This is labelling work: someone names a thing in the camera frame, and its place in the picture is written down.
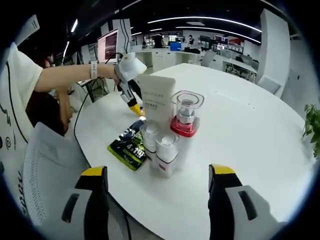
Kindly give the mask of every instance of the white round table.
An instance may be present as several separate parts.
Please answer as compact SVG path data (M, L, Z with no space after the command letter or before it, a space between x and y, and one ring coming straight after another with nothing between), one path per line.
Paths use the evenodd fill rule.
M147 162L134 172L107 150L138 119L119 93L85 108L76 126L90 165L108 167L109 192L118 203L166 240L209 239L208 166L221 164L270 204L278 222L288 221L313 173L314 158L302 140L304 120L266 90L222 71L184 63L153 75L175 78L176 92L205 97L184 171L166 179Z

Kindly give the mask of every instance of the monitor screen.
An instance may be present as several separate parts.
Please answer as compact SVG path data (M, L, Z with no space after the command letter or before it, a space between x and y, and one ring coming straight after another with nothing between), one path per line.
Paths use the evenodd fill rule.
M108 59L116 59L117 40L118 29L112 30L98 39L98 60L100 63L104 63Z

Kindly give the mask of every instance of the person's arm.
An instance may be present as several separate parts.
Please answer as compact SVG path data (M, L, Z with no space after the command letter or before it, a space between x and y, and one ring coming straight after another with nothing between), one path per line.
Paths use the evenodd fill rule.
M114 79L119 82L115 74L115 67L112 65L98 65L97 74L99 77ZM91 78L91 65L70 65L45 68L35 85L36 92L49 92L52 89L70 86L73 83Z

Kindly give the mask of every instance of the wristwatch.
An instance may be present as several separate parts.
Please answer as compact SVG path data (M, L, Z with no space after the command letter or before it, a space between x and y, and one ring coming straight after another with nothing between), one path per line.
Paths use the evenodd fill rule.
M98 62L97 61L91 61L91 79L97 79L98 78Z

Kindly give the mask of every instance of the green plant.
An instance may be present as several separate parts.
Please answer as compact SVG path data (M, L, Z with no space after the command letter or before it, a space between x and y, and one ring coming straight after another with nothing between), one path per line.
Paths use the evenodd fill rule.
M314 104L307 104L304 107L304 111L306 112L306 117L302 137L313 133L310 142L314 143L313 155L316 158L320 153L320 110Z

